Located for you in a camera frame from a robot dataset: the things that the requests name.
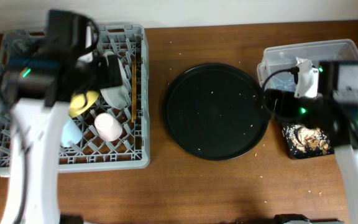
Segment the grey round plate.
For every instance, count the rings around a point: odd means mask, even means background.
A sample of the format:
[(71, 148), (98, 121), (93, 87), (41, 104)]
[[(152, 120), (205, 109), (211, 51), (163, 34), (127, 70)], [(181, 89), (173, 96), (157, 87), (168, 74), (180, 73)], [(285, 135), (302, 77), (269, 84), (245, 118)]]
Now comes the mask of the grey round plate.
[(119, 57), (112, 51), (105, 52), (103, 57), (107, 60), (108, 71), (112, 73), (114, 81), (118, 84), (109, 84), (107, 88), (101, 89), (101, 94), (106, 103), (115, 109), (124, 109), (129, 104), (129, 81), (126, 71)]

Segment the pink plastic cup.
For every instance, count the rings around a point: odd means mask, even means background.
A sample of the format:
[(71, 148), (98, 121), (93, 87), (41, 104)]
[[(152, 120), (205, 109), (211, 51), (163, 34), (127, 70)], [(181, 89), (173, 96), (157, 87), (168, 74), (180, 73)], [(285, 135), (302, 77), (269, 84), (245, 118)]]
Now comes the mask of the pink plastic cup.
[(121, 123), (109, 113), (101, 113), (94, 120), (99, 137), (105, 141), (115, 141), (122, 134)]

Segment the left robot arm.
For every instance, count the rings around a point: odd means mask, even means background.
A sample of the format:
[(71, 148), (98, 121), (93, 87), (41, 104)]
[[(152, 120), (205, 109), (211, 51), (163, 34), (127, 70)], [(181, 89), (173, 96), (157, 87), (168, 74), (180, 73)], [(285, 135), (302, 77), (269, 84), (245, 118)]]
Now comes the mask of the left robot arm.
[(60, 213), (58, 151), (72, 98), (124, 84), (116, 56), (81, 59), (98, 42), (91, 18), (52, 9), (45, 37), (5, 68), (0, 96), (10, 118), (11, 160), (3, 223), (83, 223)]

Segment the yellow plastic bowl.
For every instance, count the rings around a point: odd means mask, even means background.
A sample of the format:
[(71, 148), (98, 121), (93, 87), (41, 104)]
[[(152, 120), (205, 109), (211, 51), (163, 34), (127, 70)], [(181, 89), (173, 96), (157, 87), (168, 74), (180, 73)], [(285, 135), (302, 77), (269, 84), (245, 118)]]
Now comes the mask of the yellow plastic bowl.
[(71, 99), (69, 116), (75, 118), (86, 110), (88, 110), (98, 100), (99, 93), (96, 91), (87, 91), (86, 93), (78, 94)]

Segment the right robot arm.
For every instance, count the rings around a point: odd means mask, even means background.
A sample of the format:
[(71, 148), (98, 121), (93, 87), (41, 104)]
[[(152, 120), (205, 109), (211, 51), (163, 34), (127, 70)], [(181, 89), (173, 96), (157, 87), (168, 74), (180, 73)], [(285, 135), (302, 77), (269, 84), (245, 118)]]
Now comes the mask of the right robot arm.
[(262, 84), (263, 109), (281, 123), (319, 128), (334, 150), (346, 190), (351, 223), (358, 223), (358, 61), (309, 60), (286, 68), (294, 76), (294, 92)]

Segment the light blue plastic cup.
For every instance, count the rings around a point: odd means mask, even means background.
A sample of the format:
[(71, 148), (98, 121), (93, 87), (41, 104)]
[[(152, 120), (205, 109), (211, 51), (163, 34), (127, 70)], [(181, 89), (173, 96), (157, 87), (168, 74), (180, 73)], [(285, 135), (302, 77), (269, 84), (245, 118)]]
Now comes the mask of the light blue plastic cup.
[(82, 132), (76, 123), (68, 116), (63, 126), (60, 145), (70, 147), (72, 144), (78, 144), (81, 141)]

